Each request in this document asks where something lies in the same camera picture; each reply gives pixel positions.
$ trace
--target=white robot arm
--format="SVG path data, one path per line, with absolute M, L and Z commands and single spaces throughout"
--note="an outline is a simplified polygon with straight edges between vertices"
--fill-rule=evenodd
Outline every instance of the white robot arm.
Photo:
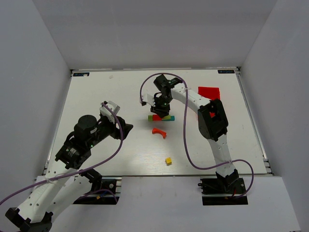
M 172 99 L 185 104 L 186 89 L 179 78 L 168 80 L 164 75 L 160 75 L 155 79 L 154 84 L 160 92 L 153 97 L 144 94 L 140 99 L 142 105 L 146 103 L 151 105 L 151 112 L 162 118 L 169 115 L 169 103 Z M 225 189 L 228 189 L 239 178 L 239 175 L 231 162 L 227 146 L 226 127 L 228 121 L 223 105 L 219 99 L 212 101 L 189 89 L 188 107 L 198 115 L 199 131 L 209 142 L 216 164 L 229 162 L 216 168 L 218 180 L 221 181 Z M 210 112 L 215 113 L 215 116 L 211 117 Z
M 115 115 L 118 113 L 120 109 L 118 105 L 112 101 L 105 104 Z M 126 124 L 119 116 L 117 118 L 125 139 L 133 125 Z M 100 108 L 98 121 L 91 115 L 82 116 L 56 154 L 55 162 L 51 163 L 45 176 L 47 183 L 36 187 L 17 208 L 10 208 L 5 214 L 6 217 L 21 232 L 50 231 L 52 223 L 63 210 L 83 194 L 97 190 L 95 188 L 101 186 L 102 176 L 94 169 L 90 169 L 80 173 L 73 183 L 65 187 L 64 184 L 69 177 L 54 181 L 49 179 L 79 170 L 91 156 L 90 149 L 107 136 L 120 139 L 120 130 L 116 127 L 115 118 L 105 107 Z

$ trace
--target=table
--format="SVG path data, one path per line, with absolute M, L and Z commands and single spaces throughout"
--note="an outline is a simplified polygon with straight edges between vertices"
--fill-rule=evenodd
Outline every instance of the table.
M 245 185 L 250 177 L 244 177 Z M 257 176 L 248 205 L 203 206 L 198 176 L 124 177 L 117 205 L 70 205 L 51 232 L 300 230 L 281 177 Z
M 197 91 L 198 86 L 219 87 L 227 119 L 229 121 L 227 142 L 232 159 L 245 159 L 253 166 L 256 174 L 265 174 L 263 152 L 250 120 L 248 110 L 235 74 L 219 74 L 217 70 L 123 70 L 90 72 L 89 76 L 73 76 L 61 116 L 51 153 L 50 165 L 63 145 L 67 135 L 73 131 L 79 117 L 94 115 L 99 119 L 102 101 L 113 101 L 121 109 L 118 113 L 126 123 L 134 128 L 124 140 L 122 150 L 109 162 L 97 167 L 104 176 L 135 175 L 208 175 L 215 169 L 201 171 L 193 168 L 185 155 L 183 146 L 184 105 L 173 100 L 170 114 L 175 121 L 148 122 L 150 106 L 139 103 L 139 89 L 144 79 L 153 73 L 169 72 L 184 78 L 188 86 Z M 157 92 L 152 80 L 149 80 L 143 93 Z M 166 139 L 152 134 L 156 127 L 167 132 Z M 215 164 L 210 145 L 198 131 L 197 115 L 188 109 L 187 144 L 194 164 L 208 167 Z M 106 138 L 92 148 L 92 156 L 81 168 L 96 164 L 117 149 L 119 140 Z M 165 159 L 171 157 L 172 164 L 167 166 Z M 240 174 L 249 174 L 245 163 L 235 163 Z

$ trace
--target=white wall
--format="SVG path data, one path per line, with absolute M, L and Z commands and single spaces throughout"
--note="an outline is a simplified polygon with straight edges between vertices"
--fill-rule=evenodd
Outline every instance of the white wall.
M 280 0 L 241 68 L 273 172 L 309 231 L 309 2 Z
M 70 71 L 31 0 L 2 0 L 0 30 L 2 200 L 42 173 Z M 16 231 L 4 214 L 27 194 L 0 207 L 0 230 Z
M 276 0 L 34 0 L 70 69 L 242 65 Z

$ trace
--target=orange curved block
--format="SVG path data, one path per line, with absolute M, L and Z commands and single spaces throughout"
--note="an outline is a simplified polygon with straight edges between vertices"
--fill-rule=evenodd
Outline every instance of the orange curved block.
M 161 134 L 164 139 L 166 138 L 166 132 L 159 130 L 158 128 L 153 128 L 153 134 Z

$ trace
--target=green block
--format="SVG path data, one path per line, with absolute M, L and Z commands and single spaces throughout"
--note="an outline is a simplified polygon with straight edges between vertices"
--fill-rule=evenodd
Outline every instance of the green block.
M 165 116 L 164 118 L 162 118 L 162 120 L 169 120 L 170 119 L 170 115 Z
M 162 119 L 162 121 L 175 121 L 175 116 L 171 116 L 170 119 Z

